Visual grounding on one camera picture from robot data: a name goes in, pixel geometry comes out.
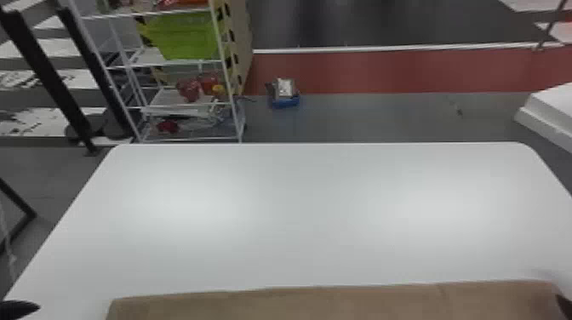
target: red object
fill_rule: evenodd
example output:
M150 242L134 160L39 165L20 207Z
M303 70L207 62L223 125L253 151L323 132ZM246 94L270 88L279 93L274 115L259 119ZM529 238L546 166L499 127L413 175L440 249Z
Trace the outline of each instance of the red object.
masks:
M208 0L161 0L159 1L158 6L161 10L164 10L185 5L198 5L207 3L209 3Z
M179 124L174 121L165 120L157 125L159 132L169 132L170 134L176 134L179 132Z
M201 84L194 79L182 79L175 85L179 94L185 97L186 102L193 103L198 100Z
M302 94L517 92L572 82L572 46L526 49L413 50L255 54L244 94L293 78Z
M198 81L201 83L201 88L206 95L214 95L213 87L219 84L219 78L215 73L203 73L198 77Z

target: yellow object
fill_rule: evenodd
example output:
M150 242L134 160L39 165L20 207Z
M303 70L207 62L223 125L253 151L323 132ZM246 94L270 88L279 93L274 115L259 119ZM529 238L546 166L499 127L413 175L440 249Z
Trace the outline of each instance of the yellow object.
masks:
M213 86L213 92L214 92L214 95L224 94L225 93L225 87L222 84L216 84Z

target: black object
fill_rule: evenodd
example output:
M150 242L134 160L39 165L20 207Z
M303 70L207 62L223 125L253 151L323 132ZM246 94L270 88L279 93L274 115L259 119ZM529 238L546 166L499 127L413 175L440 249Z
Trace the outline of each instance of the black object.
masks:
M89 121L82 114L77 102L61 80L58 72L43 52L30 28L24 21L22 14L18 11L3 12L0 10L0 25L10 36L14 45L28 65L42 81L43 86L54 99L55 104L60 108L67 121L76 130L79 139L85 144L89 155L98 152L91 141L91 128Z
M545 30L544 37L542 37L541 41L536 46L536 50L542 50L544 48L544 43L551 38L550 33L552 32L552 29L554 29L556 22L558 22L560 15L562 14L564 7L566 6L566 3L568 3L568 0L560 0L560 3L556 7L556 11L554 11L554 16L552 17L552 21L550 21L550 23L548 24L548 27Z
M12 189L12 187L10 187L10 185L8 183L6 183L6 181L4 181L4 179L0 178L0 191L6 195L6 197L12 201L20 210L22 210L24 212L24 218L21 219L20 221L18 221L18 223L16 224L16 226L12 229L12 231L10 231L10 233L7 235L8 239L10 241L13 241L16 237L18 237L18 235L20 234L20 232L22 232L22 230L24 230L24 228L37 217L37 213L34 209L32 209L30 207L30 205L24 201L24 199L22 199L22 197L20 197L20 195L18 193L16 193L16 191L14 191L14 189ZM6 240L7 239L3 239L2 242L0 243L0 254L3 253L3 251L6 249Z
M560 294L556 294L556 302L566 318L572 320L572 301L564 298Z
M129 115L135 123L140 121L141 113L139 110L129 110ZM131 134L125 133L109 109L103 111L103 118L106 119L106 125L103 127L105 137L110 140L123 140L132 137Z
M58 8L56 10L61 22L66 26L68 32L70 33L71 40L76 44L77 50L82 55L85 60L85 64L88 66L89 71L91 71L94 80L100 87L101 93L107 101L107 108L111 110L115 121L117 123L116 129L124 131L121 135L132 136L133 129L129 125L129 120L125 115L125 111L121 107L117 96L111 90L111 84L107 81L105 71L101 67L101 64L97 60L95 53L89 48L83 34L77 26L77 22L73 17L73 14L69 8Z
M2 301L0 302L0 319L16 320L34 313L40 309L35 303L28 301Z

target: stair step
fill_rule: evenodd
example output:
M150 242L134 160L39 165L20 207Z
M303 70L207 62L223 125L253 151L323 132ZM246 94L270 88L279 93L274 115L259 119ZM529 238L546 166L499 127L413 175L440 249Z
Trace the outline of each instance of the stair step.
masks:
M514 120L572 153L572 83L532 94Z

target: blue crate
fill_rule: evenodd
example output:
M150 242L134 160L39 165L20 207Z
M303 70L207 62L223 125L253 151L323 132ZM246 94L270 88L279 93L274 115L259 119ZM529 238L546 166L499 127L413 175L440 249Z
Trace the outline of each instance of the blue crate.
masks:
M300 99L301 99L300 94L297 94L290 99L274 100L271 98L271 106L273 109L290 108L299 105Z

